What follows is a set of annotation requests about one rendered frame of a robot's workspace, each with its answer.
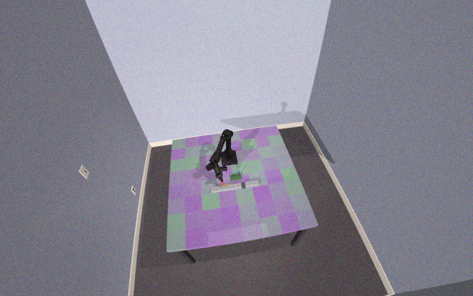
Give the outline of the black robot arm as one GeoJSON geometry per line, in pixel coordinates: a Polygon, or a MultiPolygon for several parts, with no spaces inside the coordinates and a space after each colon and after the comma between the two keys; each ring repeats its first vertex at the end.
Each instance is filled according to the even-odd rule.
{"type": "MultiPolygon", "coordinates": [[[[223,149],[223,145],[226,141],[226,150],[224,151],[224,154],[227,155],[227,161],[233,161],[233,156],[234,153],[231,149],[231,137],[233,136],[233,131],[230,131],[228,129],[225,129],[222,132],[222,135],[220,137],[219,144],[217,146],[216,151],[213,153],[209,160],[209,164],[206,165],[206,170],[211,171],[215,167],[218,167],[218,163],[221,159],[221,150],[223,149]],[[224,136],[223,136],[224,135],[224,136]]],[[[223,167],[220,166],[220,172],[222,171],[227,171],[227,167],[224,165],[223,167]]]]}

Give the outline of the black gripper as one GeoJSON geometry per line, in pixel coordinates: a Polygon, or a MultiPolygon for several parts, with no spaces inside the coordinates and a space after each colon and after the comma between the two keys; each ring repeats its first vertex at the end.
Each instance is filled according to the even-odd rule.
{"type": "Polygon", "coordinates": [[[216,179],[220,180],[222,183],[223,183],[223,179],[222,179],[222,176],[223,176],[223,172],[220,172],[220,168],[219,166],[218,167],[215,167],[214,169],[214,172],[215,172],[215,177],[216,179]]]}

